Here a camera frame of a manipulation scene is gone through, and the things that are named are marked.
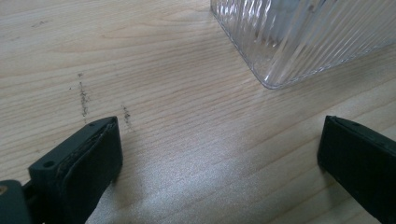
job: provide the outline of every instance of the black clamp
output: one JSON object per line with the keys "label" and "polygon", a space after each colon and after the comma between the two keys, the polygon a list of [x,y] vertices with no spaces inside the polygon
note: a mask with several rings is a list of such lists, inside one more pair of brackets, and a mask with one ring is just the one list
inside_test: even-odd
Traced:
{"label": "black clamp", "polygon": [[121,166],[117,117],[89,123],[33,163],[23,187],[0,181],[0,223],[84,223]]}
{"label": "black clamp", "polygon": [[396,142],[363,125],[328,116],[318,163],[382,223],[396,223]]}

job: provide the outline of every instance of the wood grain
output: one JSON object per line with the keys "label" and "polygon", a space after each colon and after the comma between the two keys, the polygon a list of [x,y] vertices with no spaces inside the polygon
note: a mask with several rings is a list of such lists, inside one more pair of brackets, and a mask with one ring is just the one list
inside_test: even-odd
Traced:
{"label": "wood grain", "polygon": [[395,58],[269,91],[208,1],[3,0],[0,178],[116,115],[124,166],[89,223],[376,223],[316,154],[326,115],[396,139]]}

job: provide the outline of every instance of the light wood surface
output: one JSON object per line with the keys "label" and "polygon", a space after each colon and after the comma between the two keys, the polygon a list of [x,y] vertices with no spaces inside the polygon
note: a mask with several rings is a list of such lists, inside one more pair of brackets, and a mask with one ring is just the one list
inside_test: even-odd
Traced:
{"label": "light wood surface", "polygon": [[395,58],[269,91],[207,0],[0,0],[0,179],[115,115],[124,166],[89,223],[376,223],[316,155],[326,115],[396,139]]}

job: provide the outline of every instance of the dark mark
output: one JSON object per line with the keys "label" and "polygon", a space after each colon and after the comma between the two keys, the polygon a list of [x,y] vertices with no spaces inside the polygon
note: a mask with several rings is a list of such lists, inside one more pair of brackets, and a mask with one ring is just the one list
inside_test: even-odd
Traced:
{"label": "dark mark", "polygon": [[33,27],[33,28],[37,28],[37,27],[39,27],[39,26],[41,26],[41,25],[44,25],[44,24],[46,24],[46,23],[49,23],[49,21],[40,21],[40,22],[38,22],[38,23],[36,23],[36,24],[33,24],[32,27]]}
{"label": "dark mark", "polygon": [[17,37],[15,37],[15,38],[10,39],[10,41],[15,41],[15,40],[17,40],[17,39],[21,39],[21,37],[20,37],[20,36],[17,36]]}
{"label": "dark mark", "polygon": [[87,92],[85,92],[85,88],[82,85],[82,82],[79,82],[79,96],[81,97],[81,106],[82,106],[82,117],[85,118],[88,114],[87,103],[90,101],[90,98],[87,96]]}
{"label": "dark mark", "polygon": [[126,126],[128,126],[128,129],[132,130],[132,124],[130,120],[131,115],[129,114],[129,111],[125,105],[122,105],[122,109],[124,111],[124,121],[126,123]]}
{"label": "dark mark", "polygon": [[315,8],[315,7],[311,5],[311,6],[309,6],[308,11],[309,11],[309,12],[315,12],[315,11],[314,11],[314,8]]}

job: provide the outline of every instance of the clear glass block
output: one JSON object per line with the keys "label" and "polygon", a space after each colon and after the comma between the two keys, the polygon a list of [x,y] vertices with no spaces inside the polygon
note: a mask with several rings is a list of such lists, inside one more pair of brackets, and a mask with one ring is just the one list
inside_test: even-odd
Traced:
{"label": "clear glass block", "polygon": [[396,42],[396,0],[211,0],[211,9],[269,89]]}

